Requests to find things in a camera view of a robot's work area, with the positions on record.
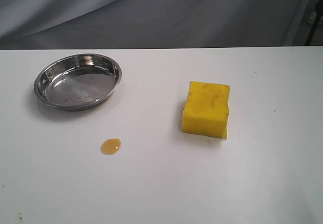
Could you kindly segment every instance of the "stainless steel dish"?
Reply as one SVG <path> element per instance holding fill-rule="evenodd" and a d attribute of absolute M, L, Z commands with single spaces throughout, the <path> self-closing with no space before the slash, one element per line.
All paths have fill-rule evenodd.
<path fill-rule="evenodd" d="M 107 100 L 121 80 L 120 66 L 98 54 L 78 54 L 45 68 L 34 91 L 44 103 L 63 110 L 83 110 Z"/>

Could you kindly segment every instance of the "sponge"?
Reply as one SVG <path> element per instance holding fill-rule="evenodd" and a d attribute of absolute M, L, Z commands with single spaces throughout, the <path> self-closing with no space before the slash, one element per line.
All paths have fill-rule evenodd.
<path fill-rule="evenodd" d="M 190 82 L 183 112 L 182 131 L 210 137 L 227 137 L 230 87 Z"/>

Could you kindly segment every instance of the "white table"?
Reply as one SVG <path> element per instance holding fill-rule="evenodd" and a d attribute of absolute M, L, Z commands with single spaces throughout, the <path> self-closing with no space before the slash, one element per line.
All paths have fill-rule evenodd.
<path fill-rule="evenodd" d="M 86 52 L 120 64 L 114 95 L 73 113 L 37 102 L 38 73 Z M 0 223 L 323 223 L 323 47 L 0 59 Z M 227 140 L 180 131 L 190 80 L 230 85 Z"/>

